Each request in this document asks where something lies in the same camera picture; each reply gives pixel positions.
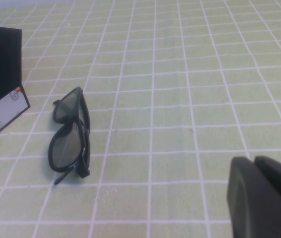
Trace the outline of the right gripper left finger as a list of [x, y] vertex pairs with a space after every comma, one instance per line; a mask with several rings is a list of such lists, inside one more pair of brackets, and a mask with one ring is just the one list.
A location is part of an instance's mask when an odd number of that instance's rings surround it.
[[230, 164], [227, 203], [235, 238], [281, 238], [281, 195], [246, 157]]

